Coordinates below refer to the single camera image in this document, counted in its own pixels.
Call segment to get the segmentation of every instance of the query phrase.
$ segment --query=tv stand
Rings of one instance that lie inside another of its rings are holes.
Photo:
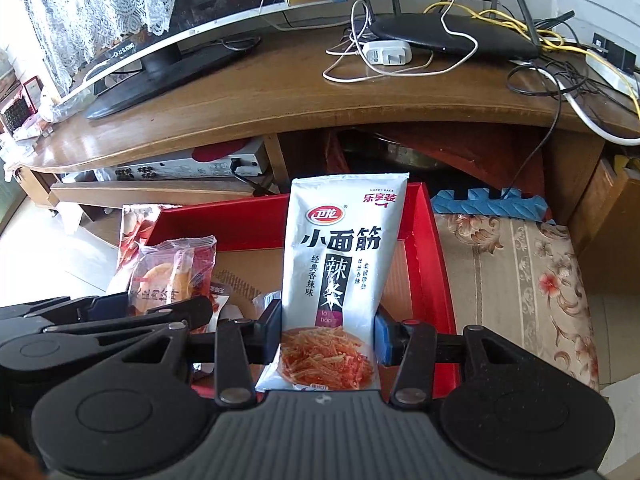
[[[84,116],[91,120],[100,119],[162,95],[232,63],[257,43],[251,38],[242,50],[231,50],[221,43],[213,44],[185,56],[175,43],[160,48],[141,58],[143,70],[140,73],[100,94]]]

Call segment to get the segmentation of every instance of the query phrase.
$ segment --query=metal screw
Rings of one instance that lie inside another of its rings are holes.
[[[427,394],[420,388],[403,388],[396,392],[396,400],[402,404],[420,404],[427,399]]]
[[[251,392],[246,388],[227,388],[220,393],[220,400],[227,404],[242,404],[251,399]]]

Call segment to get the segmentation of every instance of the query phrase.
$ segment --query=white snack bag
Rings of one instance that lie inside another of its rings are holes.
[[[373,319],[398,240],[408,173],[295,179],[282,341],[257,390],[379,388]]]

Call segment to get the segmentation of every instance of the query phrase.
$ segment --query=red box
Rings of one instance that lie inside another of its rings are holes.
[[[166,209],[160,213],[148,245],[213,234],[218,253],[281,249],[288,205],[289,195],[276,195]],[[398,240],[404,241],[411,317],[432,324],[440,333],[455,334],[449,282],[424,184],[407,187]],[[457,365],[436,365],[435,397],[446,396],[459,383]]]

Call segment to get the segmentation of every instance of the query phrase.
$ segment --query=black basket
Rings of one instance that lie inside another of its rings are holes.
[[[27,101],[24,99],[24,97],[18,99],[2,114],[4,124],[11,133],[22,126],[24,121],[26,121],[29,117],[31,117],[31,110],[27,106]]]

